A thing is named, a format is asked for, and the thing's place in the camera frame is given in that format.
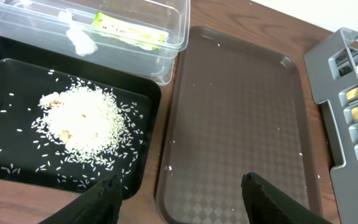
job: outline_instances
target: textured tray surface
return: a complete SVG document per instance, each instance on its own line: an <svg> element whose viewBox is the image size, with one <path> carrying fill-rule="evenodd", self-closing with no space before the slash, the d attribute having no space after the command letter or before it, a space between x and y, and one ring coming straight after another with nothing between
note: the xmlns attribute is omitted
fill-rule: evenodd
<svg viewBox="0 0 358 224"><path fill-rule="evenodd" d="M318 213L300 86L285 56L192 28L157 190L166 221L248 223L241 179L250 171Z"/></svg>

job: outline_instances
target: clear plastic container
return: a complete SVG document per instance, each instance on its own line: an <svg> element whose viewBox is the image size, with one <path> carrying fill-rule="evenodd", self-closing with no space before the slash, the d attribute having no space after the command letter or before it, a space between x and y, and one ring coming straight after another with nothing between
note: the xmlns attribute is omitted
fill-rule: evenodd
<svg viewBox="0 0 358 224"><path fill-rule="evenodd" d="M71 14L72 20L63 20L61 13ZM118 21L115 27L123 27L124 33L96 26L98 13ZM189 24L190 0L0 0L0 35L160 80L162 85L170 80L177 53L187 46ZM67 36L73 26L96 44L95 52L76 53ZM139 31L147 35L136 35ZM163 39L148 38L157 34Z"/></svg>

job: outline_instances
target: gray dish rack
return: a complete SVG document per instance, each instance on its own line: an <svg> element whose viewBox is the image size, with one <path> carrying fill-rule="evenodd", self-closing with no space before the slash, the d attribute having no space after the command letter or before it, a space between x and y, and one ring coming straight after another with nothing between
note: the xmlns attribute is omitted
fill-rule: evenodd
<svg viewBox="0 0 358 224"><path fill-rule="evenodd" d="M331 169L339 215L343 224L358 223L358 119L352 109L358 96L358 32L341 28L305 54L314 102L321 105L335 165Z"/></svg>

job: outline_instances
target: brown wooden surface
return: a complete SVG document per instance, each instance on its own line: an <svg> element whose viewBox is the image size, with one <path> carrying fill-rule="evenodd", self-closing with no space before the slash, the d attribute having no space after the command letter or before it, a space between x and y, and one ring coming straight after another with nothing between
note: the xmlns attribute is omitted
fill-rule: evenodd
<svg viewBox="0 0 358 224"><path fill-rule="evenodd" d="M295 62L302 79L314 163L320 176L319 190L324 218L340 223L329 176L332 164L324 126L319 109L313 103L303 61L304 53L325 39L330 32L249 0L192 0L191 25L233 35L287 55ZM174 82L175 79L161 88L162 100L143 183L135 196L123 202L120 224L163 223L156 211L154 196ZM0 180L0 223L37 223L77 196L74 193Z"/></svg>

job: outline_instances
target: pile of rice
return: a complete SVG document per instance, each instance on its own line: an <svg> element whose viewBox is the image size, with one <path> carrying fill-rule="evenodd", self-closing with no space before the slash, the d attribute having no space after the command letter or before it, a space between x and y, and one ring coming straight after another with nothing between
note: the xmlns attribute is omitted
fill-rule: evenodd
<svg viewBox="0 0 358 224"><path fill-rule="evenodd" d="M39 106L44 109L44 117L36 120L39 132L65 144L75 162L99 160L100 154L113 154L126 141L120 136L129 131L115 95L96 85L95 90L77 86L52 93L42 97Z"/></svg>

